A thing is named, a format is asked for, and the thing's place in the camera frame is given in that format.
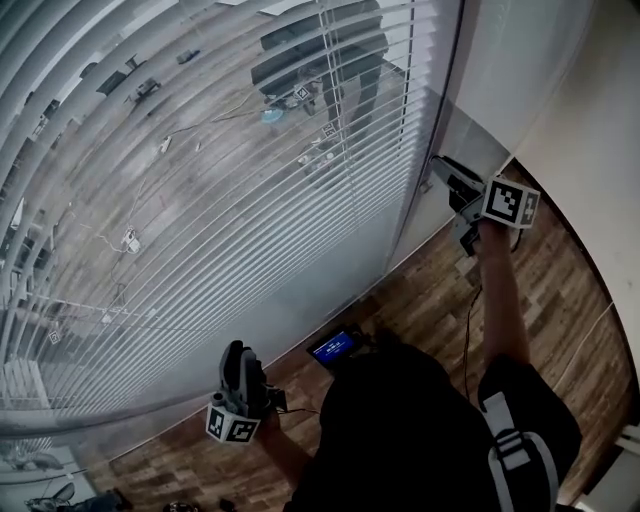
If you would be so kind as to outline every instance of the brown wood floor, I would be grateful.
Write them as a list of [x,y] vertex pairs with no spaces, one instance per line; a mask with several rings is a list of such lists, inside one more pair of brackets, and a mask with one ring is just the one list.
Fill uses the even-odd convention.
[[[514,254],[533,364],[576,416],[584,436],[561,500],[577,498],[610,455],[613,442],[637,404],[633,368],[606,297],[569,233],[546,205],[535,228]],[[478,290],[474,260],[440,231],[335,323],[358,322],[365,331],[378,324],[437,358],[462,391],[466,315]],[[469,384],[482,375],[482,295],[471,316]],[[283,387],[290,408],[319,409],[329,374],[302,346],[268,373]],[[317,416],[283,417],[286,431],[313,452],[319,439]],[[239,512],[281,510],[290,490],[259,448],[216,444],[204,431],[201,412],[142,447],[90,471],[99,490],[118,487],[137,510],[160,510],[181,499],[218,510],[220,498]]]

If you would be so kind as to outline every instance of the backpack strap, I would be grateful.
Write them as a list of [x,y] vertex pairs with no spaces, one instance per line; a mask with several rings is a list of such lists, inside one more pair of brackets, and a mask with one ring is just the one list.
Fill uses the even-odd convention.
[[513,501],[505,471],[512,471],[531,461],[525,449],[526,441],[530,441],[540,454],[549,484],[549,510],[555,510],[559,487],[558,473],[551,451],[543,439],[535,432],[523,433],[515,428],[504,393],[496,393],[483,403],[486,409],[483,416],[494,439],[494,446],[489,450],[489,469],[502,512],[513,512]]

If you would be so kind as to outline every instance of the short sleeve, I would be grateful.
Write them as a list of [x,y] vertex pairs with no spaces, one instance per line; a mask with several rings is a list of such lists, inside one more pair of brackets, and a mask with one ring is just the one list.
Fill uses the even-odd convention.
[[505,355],[489,365],[478,389],[478,401],[504,393],[515,427],[535,432],[549,447],[562,482],[578,456],[582,434],[575,418],[530,364]]

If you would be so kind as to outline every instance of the white marker cube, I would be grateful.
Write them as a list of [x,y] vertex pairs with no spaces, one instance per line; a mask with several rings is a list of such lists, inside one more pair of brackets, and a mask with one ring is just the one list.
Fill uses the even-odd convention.
[[221,443],[246,444],[253,438],[260,420],[232,414],[222,406],[209,404],[207,434]]
[[528,229],[533,226],[539,200],[537,190],[492,178],[487,183],[481,215],[517,229]]

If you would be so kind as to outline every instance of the screen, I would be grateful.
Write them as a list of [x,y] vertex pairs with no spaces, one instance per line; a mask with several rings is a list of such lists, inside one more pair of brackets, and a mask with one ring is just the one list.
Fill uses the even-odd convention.
[[313,355],[322,363],[329,363],[340,354],[353,347],[354,342],[346,332],[341,332],[319,346],[313,351]]

